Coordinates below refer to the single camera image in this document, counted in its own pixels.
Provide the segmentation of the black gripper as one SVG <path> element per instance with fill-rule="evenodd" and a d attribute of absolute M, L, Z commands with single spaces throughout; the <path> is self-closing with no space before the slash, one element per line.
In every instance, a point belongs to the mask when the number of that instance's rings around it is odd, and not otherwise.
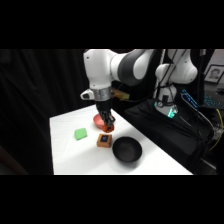
<path fill-rule="evenodd" d="M 112 108 L 112 100 L 111 99 L 108 99 L 106 101 L 96 101 L 96 108 L 100 115 L 105 115 L 105 116 L 103 116 L 103 121 L 106 126 L 109 125 L 109 123 L 108 123 L 109 121 L 110 121 L 110 125 L 114 125 L 116 119 L 111 114 L 111 108 Z"/>

